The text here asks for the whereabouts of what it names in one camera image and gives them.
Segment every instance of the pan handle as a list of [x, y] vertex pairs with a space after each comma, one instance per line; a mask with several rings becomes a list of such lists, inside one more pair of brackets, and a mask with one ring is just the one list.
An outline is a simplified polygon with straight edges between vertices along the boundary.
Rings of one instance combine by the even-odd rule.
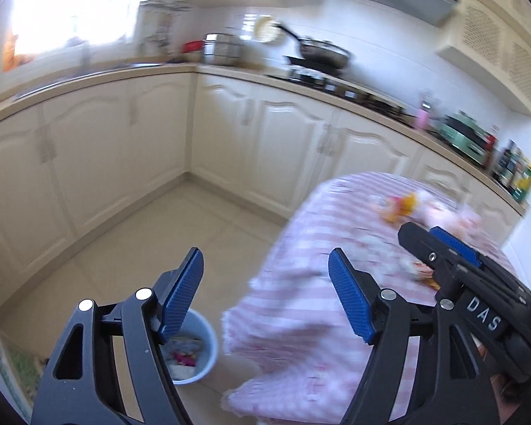
[[283, 30], [286, 34], [288, 35], [291, 35], [293, 38], [295, 38], [299, 43], [301, 42], [301, 39], [295, 34], [293, 33], [291, 30], [289, 30], [285, 25], [283, 25], [282, 23], [278, 22], [276, 24], [281, 30]]

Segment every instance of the sink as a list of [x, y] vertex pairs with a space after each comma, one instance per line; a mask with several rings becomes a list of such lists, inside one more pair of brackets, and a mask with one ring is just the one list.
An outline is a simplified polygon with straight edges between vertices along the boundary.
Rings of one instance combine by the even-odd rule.
[[87, 72], [87, 73], [75, 73], [75, 75], [68, 75], [63, 76], [61, 78], [58, 78], [56, 80], [47, 81], [45, 83], [39, 83], [37, 85], [34, 85], [32, 87], [29, 87], [28, 89], [24, 89], [23, 91], [18, 92], [14, 98], [13, 102], [18, 101], [20, 99], [23, 99], [24, 97], [30, 96], [32, 94], [45, 91], [51, 87], [59, 86], [63, 83], [66, 83], [68, 81], [77, 80], [80, 78], [86, 78], [87, 76], [92, 75], [98, 75], [99, 73], [106, 73], [106, 72], [115, 72], [117, 70], [128, 70], [130, 68], [145, 68], [145, 67], [158, 67], [163, 64], [150, 64], [150, 63], [134, 63], [134, 64], [119, 64], [116, 67], [112, 68], [106, 68], [102, 70], [95, 70], [93, 72]]

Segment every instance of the gas stove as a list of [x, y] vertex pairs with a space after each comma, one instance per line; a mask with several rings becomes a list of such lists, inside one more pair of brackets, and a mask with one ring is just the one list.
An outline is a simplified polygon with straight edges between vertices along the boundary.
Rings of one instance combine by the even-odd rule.
[[310, 87], [331, 96], [340, 97], [412, 127], [412, 120], [409, 119], [411, 115], [405, 113], [405, 104], [380, 92], [343, 80], [337, 76], [329, 75], [326, 72], [292, 64], [268, 76]]

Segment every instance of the blue gripper pad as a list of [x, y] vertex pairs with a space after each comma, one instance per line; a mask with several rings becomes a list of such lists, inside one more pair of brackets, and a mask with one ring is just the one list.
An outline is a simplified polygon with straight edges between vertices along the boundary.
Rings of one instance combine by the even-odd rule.
[[181, 267], [171, 272], [171, 274], [179, 274], [179, 278], [162, 304], [161, 325], [157, 333], [163, 340], [168, 340], [181, 329], [202, 278], [204, 269], [202, 252], [194, 248], [189, 255]]
[[470, 246], [460, 241], [458, 238], [452, 236], [450, 233], [443, 230], [441, 227], [433, 227], [429, 230], [429, 233], [433, 235], [436, 239], [440, 239], [445, 243], [449, 248], [458, 252], [463, 258], [470, 262], [475, 267], [480, 268], [482, 263], [478, 260], [476, 251], [473, 250]]
[[364, 342], [371, 343], [375, 336], [370, 303], [353, 277], [357, 272], [340, 249], [329, 255], [329, 276], [342, 303], [350, 326]]

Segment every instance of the pink checkered tablecloth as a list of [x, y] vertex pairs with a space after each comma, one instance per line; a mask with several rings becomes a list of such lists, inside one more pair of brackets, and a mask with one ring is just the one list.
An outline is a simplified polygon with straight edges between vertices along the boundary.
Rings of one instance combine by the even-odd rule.
[[[250, 281], [250, 292], [223, 316], [225, 352], [261, 369], [257, 378], [225, 395], [225, 409], [268, 425], [340, 423], [371, 347], [352, 332], [328, 275], [329, 253], [342, 248], [354, 268], [372, 274], [381, 287], [434, 305], [434, 291], [398, 266], [411, 255], [399, 246], [397, 228], [370, 208], [372, 196], [404, 196], [421, 188], [454, 206], [423, 183], [382, 173], [325, 182], [309, 196]], [[469, 243], [513, 271], [485, 233]], [[391, 419], [405, 413], [417, 350], [412, 339]]]

